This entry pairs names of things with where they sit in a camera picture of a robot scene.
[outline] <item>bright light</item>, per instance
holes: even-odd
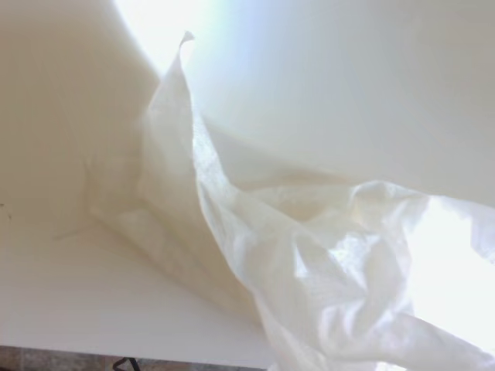
[[[439,199],[408,238],[415,315],[482,349],[495,349],[495,270],[471,248],[472,220]]]
[[[167,71],[184,32],[192,25],[198,0],[114,0],[125,24],[152,66]]]

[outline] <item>floor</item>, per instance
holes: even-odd
[[[121,357],[0,346],[0,371],[112,371]],[[138,359],[142,371],[255,371],[242,367]]]

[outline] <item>white surface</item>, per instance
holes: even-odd
[[[495,206],[495,3],[207,4],[187,73],[215,125],[338,175]]]
[[[158,82],[113,5],[2,2],[0,40],[0,344],[267,366],[260,330],[85,212],[83,157],[125,142]]]
[[[200,0],[114,0],[114,4],[139,48],[161,75],[176,56],[184,30],[203,14]]]

